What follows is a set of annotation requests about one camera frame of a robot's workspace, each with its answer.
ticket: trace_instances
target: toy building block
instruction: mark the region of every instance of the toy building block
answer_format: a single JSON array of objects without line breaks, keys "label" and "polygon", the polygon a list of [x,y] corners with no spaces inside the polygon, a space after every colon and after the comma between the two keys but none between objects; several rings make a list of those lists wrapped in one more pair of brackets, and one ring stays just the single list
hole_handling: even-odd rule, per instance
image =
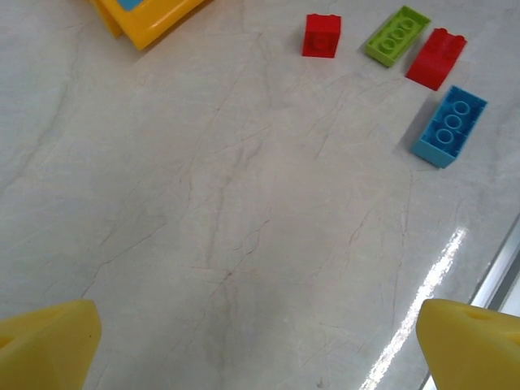
[{"label": "toy building block", "polygon": [[448,91],[412,152],[439,168],[457,159],[488,103],[456,86]]},{"label": "toy building block", "polygon": [[365,45],[365,53],[391,67],[419,38],[430,19],[403,6]]},{"label": "toy building block", "polygon": [[0,321],[0,390],[81,390],[100,339],[92,301]]},{"label": "toy building block", "polygon": [[416,330],[439,390],[520,388],[519,317],[431,299]]},{"label": "toy building block", "polygon": [[306,57],[333,59],[341,34],[341,16],[307,15],[303,52]]},{"label": "toy building block", "polygon": [[114,37],[125,33],[139,50],[204,0],[90,0]]},{"label": "toy building block", "polygon": [[454,36],[445,28],[436,28],[406,77],[436,91],[451,72],[465,45],[463,36]]}]

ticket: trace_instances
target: lego stud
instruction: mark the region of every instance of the lego stud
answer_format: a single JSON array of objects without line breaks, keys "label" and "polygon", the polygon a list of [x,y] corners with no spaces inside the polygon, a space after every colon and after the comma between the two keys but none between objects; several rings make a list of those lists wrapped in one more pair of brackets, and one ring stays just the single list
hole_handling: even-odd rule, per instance
[{"label": "lego stud", "polygon": [[453,111],[455,114],[464,116],[470,113],[470,105],[462,100],[453,103]]},{"label": "lego stud", "polygon": [[399,27],[405,30],[405,32],[409,33],[412,27],[414,26],[415,22],[412,19],[403,19],[399,23]]},{"label": "lego stud", "polygon": [[395,30],[390,32],[389,35],[395,42],[401,42],[405,37],[405,30],[403,30],[402,28],[396,28]]},{"label": "lego stud", "polygon": [[379,48],[385,54],[392,53],[396,48],[396,42],[393,39],[387,38],[380,43]]},{"label": "lego stud", "polygon": [[462,126],[462,120],[456,115],[447,115],[444,124],[451,130],[458,130]]},{"label": "lego stud", "polygon": [[453,134],[445,128],[441,128],[435,133],[435,140],[440,147],[447,146],[453,142]]}]

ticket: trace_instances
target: lego brick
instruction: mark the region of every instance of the lego brick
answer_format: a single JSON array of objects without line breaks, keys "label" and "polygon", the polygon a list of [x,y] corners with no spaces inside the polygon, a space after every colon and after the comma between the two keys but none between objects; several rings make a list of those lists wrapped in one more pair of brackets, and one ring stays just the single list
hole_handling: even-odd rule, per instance
[{"label": "lego brick", "polygon": [[301,55],[333,59],[341,34],[341,16],[307,15]]},{"label": "lego brick", "polygon": [[120,6],[125,11],[131,11],[135,7],[137,7],[139,4],[141,4],[144,0],[117,0],[117,2],[120,4]]},{"label": "lego brick", "polygon": [[394,63],[419,38],[430,19],[403,6],[365,45],[365,53],[386,67]]},{"label": "lego brick", "polygon": [[433,90],[439,89],[461,54],[466,39],[436,28],[406,73],[406,77]]},{"label": "lego brick", "polygon": [[460,155],[487,104],[453,85],[412,146],[412,153],[436,167],[446,168]]}]

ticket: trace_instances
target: yellow toy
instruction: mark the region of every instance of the yellow toy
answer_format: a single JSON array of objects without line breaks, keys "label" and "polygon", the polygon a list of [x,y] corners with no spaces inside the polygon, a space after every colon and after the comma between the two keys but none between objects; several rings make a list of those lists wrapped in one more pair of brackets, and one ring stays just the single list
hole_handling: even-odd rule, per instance
[{"label": "yellow toy", "polygon": [[90,0],[114,35],[142,50],[204,0]]}]

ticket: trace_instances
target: red lego brick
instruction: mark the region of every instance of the red lego brick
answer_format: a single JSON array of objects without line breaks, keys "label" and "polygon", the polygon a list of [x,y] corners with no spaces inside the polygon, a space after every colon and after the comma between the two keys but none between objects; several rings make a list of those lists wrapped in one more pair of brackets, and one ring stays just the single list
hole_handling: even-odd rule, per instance
[{"label": "red lego brick", "polygon": [[451,35],[446,28],[436,28],[406,77],[436,91],[451,72],[465,45],[463,36]]},{"label": "red lego brick", "polygon": [[301,55],[333,59],[341,34],[341,16],[307,15]]}]

